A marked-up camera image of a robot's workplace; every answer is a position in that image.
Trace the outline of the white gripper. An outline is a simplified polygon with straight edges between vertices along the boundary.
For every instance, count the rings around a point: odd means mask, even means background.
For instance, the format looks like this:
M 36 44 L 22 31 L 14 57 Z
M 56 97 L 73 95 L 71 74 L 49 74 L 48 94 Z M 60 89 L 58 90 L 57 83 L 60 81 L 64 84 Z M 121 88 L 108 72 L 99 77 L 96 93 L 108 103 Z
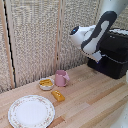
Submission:
M 102 55 L 101 55 L 101 51 L 97 51 L 96 53 L 93 53 L 91 55 L 91 58 L 96 61 L 99 62 L 102 59 Z

